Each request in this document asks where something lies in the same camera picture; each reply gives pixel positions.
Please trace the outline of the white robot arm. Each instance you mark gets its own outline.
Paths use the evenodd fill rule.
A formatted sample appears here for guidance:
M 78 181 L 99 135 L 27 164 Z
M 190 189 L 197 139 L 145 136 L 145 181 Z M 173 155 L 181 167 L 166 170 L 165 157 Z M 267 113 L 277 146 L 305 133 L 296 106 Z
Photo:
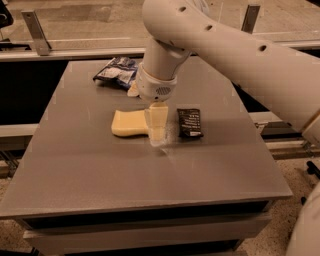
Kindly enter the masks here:
M 318 58 L 212 20 L 204 0 L 144 0 L 142 19 L 151 35 L 136 76 L 142 99 L 166 101 L 195 53 L 320 146 Z

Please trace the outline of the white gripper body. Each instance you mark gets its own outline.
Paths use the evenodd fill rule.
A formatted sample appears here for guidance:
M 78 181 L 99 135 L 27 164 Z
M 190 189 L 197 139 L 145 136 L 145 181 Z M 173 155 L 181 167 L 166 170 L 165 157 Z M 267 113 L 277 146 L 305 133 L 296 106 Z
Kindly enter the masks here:
M 135 82 L 139 96 L 143 100 L 148 102 L 163 102 L 171 97 L 177 85 L 177 77 L 171 80 L 155 78 L 148 74 L 143 63 L 140 63 L 138 65 Z

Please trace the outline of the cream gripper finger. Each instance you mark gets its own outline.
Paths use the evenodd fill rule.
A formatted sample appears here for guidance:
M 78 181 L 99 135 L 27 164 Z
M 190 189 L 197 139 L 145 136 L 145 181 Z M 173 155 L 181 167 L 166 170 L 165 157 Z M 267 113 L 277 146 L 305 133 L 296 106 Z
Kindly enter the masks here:
M 152 144 L 161 144 L 165 138 L 168 106 L 165 102 L 152 103 L 145 110 L 148 136 Z
M 138 91 L 137 84 L 135 81 L 132 82 L 129 90 L 127 91 L 127 96 L 128 97 L 138 97 L 139 96 L 139 91 Z

